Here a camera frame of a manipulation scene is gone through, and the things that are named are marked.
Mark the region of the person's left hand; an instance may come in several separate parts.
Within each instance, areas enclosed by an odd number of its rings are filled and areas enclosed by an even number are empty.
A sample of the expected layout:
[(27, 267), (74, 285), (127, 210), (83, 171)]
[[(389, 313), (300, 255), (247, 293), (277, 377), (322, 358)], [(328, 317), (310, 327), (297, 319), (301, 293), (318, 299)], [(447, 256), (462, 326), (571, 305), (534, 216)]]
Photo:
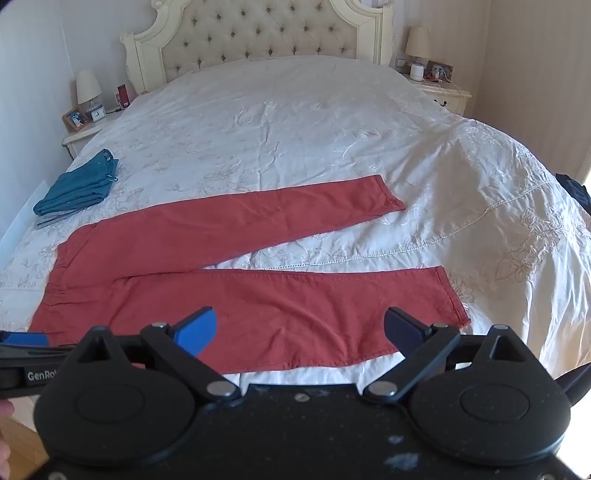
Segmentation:
[[(9, 418), (14, 413), (14, 406), (9, 400), (0, 400), (0, 418)], [(2, 480), (8, 480), (10, 478), (10, 465), (9, 459), (11, 456), (11, 450), (6, 442), (4, 435), (0, 432), (0, 476)]]

